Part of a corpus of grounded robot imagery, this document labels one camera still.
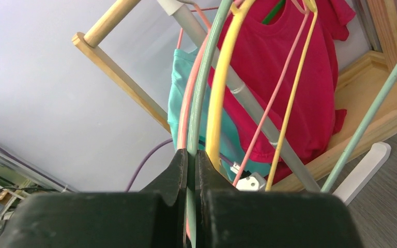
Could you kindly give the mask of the yellow plastic hanger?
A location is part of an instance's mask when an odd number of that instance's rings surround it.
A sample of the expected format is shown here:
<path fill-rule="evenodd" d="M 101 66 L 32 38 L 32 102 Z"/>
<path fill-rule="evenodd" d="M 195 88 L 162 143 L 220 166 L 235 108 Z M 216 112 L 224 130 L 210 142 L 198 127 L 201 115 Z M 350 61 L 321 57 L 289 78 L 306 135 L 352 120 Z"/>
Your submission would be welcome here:
<path fill-rule="evenodd" d="M 207 136 L 205 151 L 209 156 L 214 169 L 217 172 L 225 174 L 225 170 L 222 169 L 219 158 L 219 147 L 220 147 L 220 131 L 221 131 L 221 115 L 223 110 L 223 100 L 226 87 L 227 72 L 232 58 L 233 49 L 235 46 L 236 39 L 239 34 L 241 25 L 247 16 L 248 11 L 254 4 L 254 0 L 244 1 L 240 7 L 237 7 L 232 1 L 230 3 L 230 11 L 234 17 L 228 28 L 225 39 L 223 41 L 221 53 L 215 67 L 215 74 L 213 77 L 213 83 L 210 94 L 209 110 L 208 110 L 208 122 L 207 122 Z M 311 36 L 314 30 L 314 26 L 317 20 L 318 11 L 315 1 L 304 1 L 304 20 L 301 23 L 300 28 L 303 29 L 309 16 L 309 12 L 313 13 L 313 19 L 311 22 L 310 29 L 307 34 L 307 38 L 301 53 L 301 58 L 295 75 L 292 91 L 288 100 L 285 116 L 282 122 L 281 130 L 279 131 L 278 141 L 275 143 L 275 153 L 271 164 L 271 169 L 268 175 L 265 190 L 270 191 L 272 182 L 277 168 L 278 159 L 282 158 L 292 170 L 293 174 L 301 181 L 305 188 L 309 191 L 319 192 L 320 187 L 314 178 L 311 176 L 308 169 L 302 164 L 300 159 L 294 153 L 289 143 L 286 141 L 285 135 L 287 131 L 287 125 L 289 117 L 291 115 L 296 90 L 298 87 L 301 71 L 303 68 L 304 60 L 310 44 Z"/>

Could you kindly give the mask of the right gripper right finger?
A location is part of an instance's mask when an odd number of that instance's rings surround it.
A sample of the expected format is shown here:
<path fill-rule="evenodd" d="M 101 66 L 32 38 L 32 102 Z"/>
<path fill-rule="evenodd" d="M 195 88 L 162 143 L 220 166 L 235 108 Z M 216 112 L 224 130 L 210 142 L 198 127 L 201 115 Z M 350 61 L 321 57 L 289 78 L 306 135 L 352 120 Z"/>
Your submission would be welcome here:
<path fill-rule="evenodd" d="M 196 155 L 198 247 L 363 247 L 347 207 L 325 193 L 244 192 Z"/>

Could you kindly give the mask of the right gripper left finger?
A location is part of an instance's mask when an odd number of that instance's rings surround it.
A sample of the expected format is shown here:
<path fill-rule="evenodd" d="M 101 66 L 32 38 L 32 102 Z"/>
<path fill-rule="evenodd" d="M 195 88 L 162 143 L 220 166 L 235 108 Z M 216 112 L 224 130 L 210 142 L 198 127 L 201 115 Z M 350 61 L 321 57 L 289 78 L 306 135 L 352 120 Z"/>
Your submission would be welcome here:
<path fill-rule="evenodd" d="M 0 247 L 184 247 L 188 153 L 138 192 L 44 193 L 17 207 Z"/>

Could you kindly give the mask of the thin pink wire hanger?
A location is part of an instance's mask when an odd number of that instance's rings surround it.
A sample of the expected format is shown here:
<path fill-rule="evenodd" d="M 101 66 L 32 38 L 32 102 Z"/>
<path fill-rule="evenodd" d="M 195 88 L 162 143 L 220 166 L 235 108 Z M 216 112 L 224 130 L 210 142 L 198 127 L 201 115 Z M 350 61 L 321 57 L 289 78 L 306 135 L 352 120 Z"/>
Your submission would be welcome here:
<path fill-rule="evenodd" d="M 193 90 L 194 90 L 194 87 L 195 87 L 195 82 L 196 82 L 196 79 L 197 79 L 197 75 L 199 74 L 199 66 L 202 63 L 203 53 L 205 52 L 205 48 L 208 46 L 207 42 L 208 42 L 208 37 L 211 34 L 211 28 L 210 28 L 209 21 L 204 16 L 204 14 L 202 13 L 201 9 L 198 7 L 198 5 L 196 3 L 192 2 L 192 1 L 178 1 L 178 2 L 193 5 L 196 8 L 196 10 L 199 13 L 199 15 L 204 20 L 205 25 L 207 25 L 207 27 L 209 29 L 209 33 L 206 35 L 206 37 L 205 37 L 205 39 L 204 39 L 204 41 L 203 41 L 203 43 L 202 43 L 202 45 L 200 47 L 199 53 L 198 53 L 198 55 L 196 57 L 196 60 L 194 61 L 190 76 L 189 76 L 188 81 L 187 81 L 186 91 L 185 91 L 185 94 L 184 94 L 184 99 L 182 101 L 182 106 L 181 106 L 181 111 L 180 111 L 180 118 L 179 118 L 178 141 L 177 141 L 178 149 L 180 149 L 180 148 L 185 148 L 186 147 L 187 131 L 189 130 L 189 131 L 191 131 L 190 134 L 194 134 L 194 133 L 192 133 L 192 131 L 193 131 L 192 127 L 189 127 L 189 129 L 187 129 L 188 120 L 189 120 L 189 116 L 190 116 L 189 115 L 190 104 L 191 104 L 191 98 L 192 98 Z M 315 2 L 312 2 L 312 1 L 302 1 L 302 2 L 303 2 L 303 9 L 300 6 L 300 4 L 298 3 L 298 1 L 292 1 L 293 5 L 302 14 L 304 14 L 304 19 L 301 22 L 299 31 L 298 31 L 298 33 L 296 35 L 296 38 L 295 38 L 295 40 L 294 40 L 294 42 L 292 44 L 292 47 L 291 47 L 291 49 L 289 51 L 289 54 L 288 54 L 287 59 L 285 61 L 285 64 L 284 64 L 284 67 L 282 69 L 280 78 L 279 78 L 279 80 L 277 82 L 277 85 L 276 85 L 276 87 L 275 87 L 275 89 L 273 91 L 272 96 L 270 97 L 270 100 L 268 102 L 268 105 L 267 105 L 266 109 L 264 110 L 264 114 L 263 114 L 263 116 L 262 116 L 262 118 L 261 118 L 261 120 L 260 120 L 260 122 L 258 124 L 258 127 L 256 129 L 254 137 L 252 138 L 252 141 L 251 141 L 251 144 L 249 146 L 249 149 L 246 152 L 246 155 L 245 155 L 244 160 L 242 162 L 241 168 L 245 167 L 245 164 L 247 162 L 247 159 L 250 156 L 250 153 L 251 153 L 251 150 L 253 148 L 253 145 L 256 142 L 257 137 L 259 135 L 259 130 L 262 127 L 263 123 L 265 122 L 265 118 L 266 118 L 266 116 L 267 116 L 272 104 L 274 103 L 274 100 L 276 98 L 276 95 L 277 95 L 280 87 L 281 87 L 282 81 L 283 81 L 284 76 L 285 76 L 285 74 L 287 72 L 287 68 L 288 68 L 289 62 L 290 62 L 290 60 L 292 58 L 292 55 L 293 55 L 294 50 L 295 50 L 295 47 L 296 47 L 296 45 L 297 45 L 297 43 L 298 43 L 298 41 L 300 39 L 301 33 L 302 33 L 303 29 L 304 29 L 304 26 L 306 24 L 306 21 L 308 19 L 310 11 L 312 12 L 314 10 L 314 12 L 313 12 L 314 13 L 314 19 L 313 19 L 312 24 L 314 24 L 316 22 L 317 7 L 316 7 Z M 240 9 L 238 9 L 236 7 L 236 5 L 234 5 L 233 2 L 230 1 L 230 3 L 232 3 L 232 5 L 230 6 L 230 10 L 231 10 L 231 12 L 234 15 L 236 15 L 236 11 L 238 11 Z M 192 172 L 193 173 L 192 176 L 195 178 L 195 165 L 194 164 L 189 164 L 189 165 L 192 165 L 192 168 L 189 168 L 188 172 Z M 275 175 L 275 170 L 276 170 L 275 167 L 276 167 L 276 163 L 273 162 L 272 163 L 271 172 L 269 173 L 268 184 L 267 184 L 268 186 L 267 187 L 269 187 L 269 184 L 271 186 L 271 180 L 273 180 L 273 177 Z M 195 241 L 196 241 L 196 217 L 195 217 L 195 214 L 196 214 L 196 212 L 195 212 L 196 210 L 195 209 L 196 209 L 196 207 L 192 206 L 192 204 L 195 204 L 195 195 L 194 195 L 195 194 L 195 179 L 194 178 L 191 179 L 192 181 L 191 180 L 188 181 L 188 182 L 193 183 L 193 186 L 192 186 L 193 189 L 192 189 L 192 192 L 187 191 L 187 200 L 186 200 L 186 208 L 187 209 L 186 209 L 185 228 L 186 228 L 187 237 L 191 241 L 191 245 L 195 244 Z"/>

